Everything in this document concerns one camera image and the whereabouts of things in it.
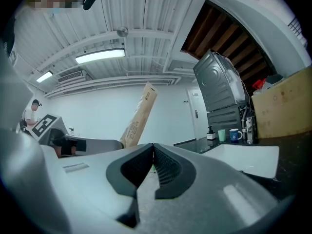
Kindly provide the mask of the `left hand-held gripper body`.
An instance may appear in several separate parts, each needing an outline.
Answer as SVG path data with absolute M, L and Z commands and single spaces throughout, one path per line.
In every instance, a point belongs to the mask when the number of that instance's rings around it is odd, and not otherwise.
M 41 145 L 54 149 L 57 157 L 76 156 L 86 152 L 86 140 L 72 136 L 62 117 L 47 114 L 30 130 L 32 137 Z

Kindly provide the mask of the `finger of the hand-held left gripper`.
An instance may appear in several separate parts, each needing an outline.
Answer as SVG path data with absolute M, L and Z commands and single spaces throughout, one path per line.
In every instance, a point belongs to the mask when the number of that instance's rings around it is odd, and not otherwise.
M 65 135 L 66 140 L 77 143 L 76 155 L 94 155 L 123 149 L 118 140 L 92 139 Z

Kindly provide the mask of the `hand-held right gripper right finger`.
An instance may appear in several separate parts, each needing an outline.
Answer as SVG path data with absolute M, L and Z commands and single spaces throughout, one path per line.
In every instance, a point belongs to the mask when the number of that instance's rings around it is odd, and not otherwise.
M 259 232 L 277 206 L 260 184 L 218 159 L 155 144 L 154 165 L 155 234 Z

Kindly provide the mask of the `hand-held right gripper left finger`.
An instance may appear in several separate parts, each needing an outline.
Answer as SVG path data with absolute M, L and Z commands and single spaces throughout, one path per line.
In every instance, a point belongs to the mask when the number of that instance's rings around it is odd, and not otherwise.
M 42 149 L 69 234 L 130 233 L 140 223 L 137 189 L 151 169 L 152 144 L 64 158 Z

